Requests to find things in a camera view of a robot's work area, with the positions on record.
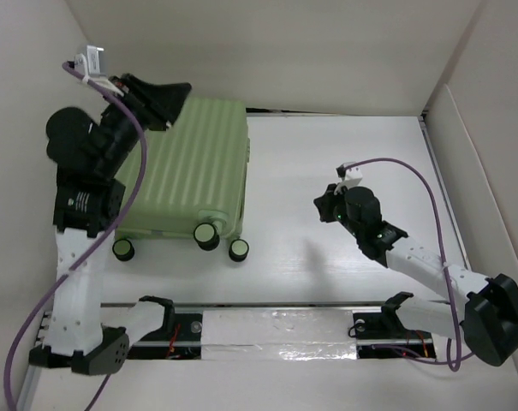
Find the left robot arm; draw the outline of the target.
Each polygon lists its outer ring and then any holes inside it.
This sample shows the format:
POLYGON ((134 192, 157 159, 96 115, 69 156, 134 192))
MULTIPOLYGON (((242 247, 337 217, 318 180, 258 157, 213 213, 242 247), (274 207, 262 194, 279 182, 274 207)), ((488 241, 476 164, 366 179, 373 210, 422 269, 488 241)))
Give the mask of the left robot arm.
POLYGON ((132 74, 111 81, 99 120, 69 106, 45 126, 46 153, 57 167, 53 224, 60 285, 45 339, 30 351, 29 361, 87 376, 118 372, 141 338, 163 340, 176 327, 169 299, 144 296, 109 324, 101 319, 101 301, 116 227, 136 197, 116 173, 134 147, 145 145, 146 131, 164 131, 176 122, 192 87, 153 85, 132 74))

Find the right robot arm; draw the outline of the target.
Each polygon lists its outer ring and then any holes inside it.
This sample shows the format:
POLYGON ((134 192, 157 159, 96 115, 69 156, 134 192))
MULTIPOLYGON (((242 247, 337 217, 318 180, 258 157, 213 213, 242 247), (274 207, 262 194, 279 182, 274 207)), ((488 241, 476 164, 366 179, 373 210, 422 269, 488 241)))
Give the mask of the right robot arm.
POLYGON ((365 187, 338 189, 331 184, 314 199, 323 223, 339 223, 370 260, 406 275, 444 302, 401 292, 383 305, 380 326, 399 337, 407 330, 426 331, 455 342, 491 366, 501 366, 518 349, 518 285, 447 264, 439 254, 407 232, 383 220, 379 200, 365 187))

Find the green hard-shell suitcase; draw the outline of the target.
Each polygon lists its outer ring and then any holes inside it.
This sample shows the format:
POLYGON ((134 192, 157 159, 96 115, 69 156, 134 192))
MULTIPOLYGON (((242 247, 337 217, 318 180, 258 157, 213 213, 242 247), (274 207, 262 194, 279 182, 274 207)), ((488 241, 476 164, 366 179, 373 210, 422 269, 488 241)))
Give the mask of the green hard-shell suitcase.
POLYGON ((190 97, 167 131, 146 133, 144 180, 116 229, 113 254, 134 257, 136 239, 191 239, 204 251, 228 243, 244 261, 250 246, 242 225, 250 159, 244 103, 190 97))

